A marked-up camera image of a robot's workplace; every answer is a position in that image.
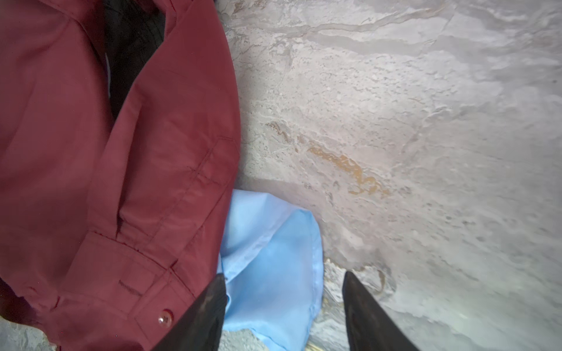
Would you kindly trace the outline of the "maroon shirt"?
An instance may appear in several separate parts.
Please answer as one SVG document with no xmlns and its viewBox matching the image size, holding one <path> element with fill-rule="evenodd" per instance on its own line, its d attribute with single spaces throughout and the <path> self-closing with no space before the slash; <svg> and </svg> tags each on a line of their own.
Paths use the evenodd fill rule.
<svg viewBox="0 0 562 351">
<path fill-rule="evenodd" d="M 239 158 L 212 1 L 142 1 L 162 44 L 111 112 L 101 1 L 1 3 L 1 315 L 60 350 L 150 350 L 217 273 Z"/>
</svg>

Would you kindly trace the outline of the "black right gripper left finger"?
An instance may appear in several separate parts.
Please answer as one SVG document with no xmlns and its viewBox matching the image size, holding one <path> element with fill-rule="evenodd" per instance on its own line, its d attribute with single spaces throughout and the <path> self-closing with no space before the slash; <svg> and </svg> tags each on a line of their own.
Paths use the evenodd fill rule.
<svg viewBox="0 0 562 351">
<path fill-rule="evenodd" d="M 153 351 L 217 351 L 228 296 L 219 273 Z"/>
</svg>

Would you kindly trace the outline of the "light blue cloth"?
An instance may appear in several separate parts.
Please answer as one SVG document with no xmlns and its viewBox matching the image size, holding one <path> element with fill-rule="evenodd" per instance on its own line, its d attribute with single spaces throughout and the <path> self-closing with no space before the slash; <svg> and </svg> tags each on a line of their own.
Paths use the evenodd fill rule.
<svg viewBox="0 0 562 351">
<path fill-rule="evenodd" d="M 269 350 L 303 350 L 323 297 L 323 245 L 313 213 L 269 193 L 234 190 L 218 272 L 224 330 L 249 330 Z"/>
</svg>

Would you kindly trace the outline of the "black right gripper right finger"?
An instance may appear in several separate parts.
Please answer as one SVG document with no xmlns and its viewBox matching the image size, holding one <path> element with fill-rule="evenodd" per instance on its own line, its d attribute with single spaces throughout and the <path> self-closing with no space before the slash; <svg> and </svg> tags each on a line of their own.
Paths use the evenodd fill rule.
<svg viewBox="0 0 562 351">
<path fill-rule="evenodd" d="M 342 286 L 351 351 L 418 351 L 357 276 L 345 272 Z"/>
</svg>

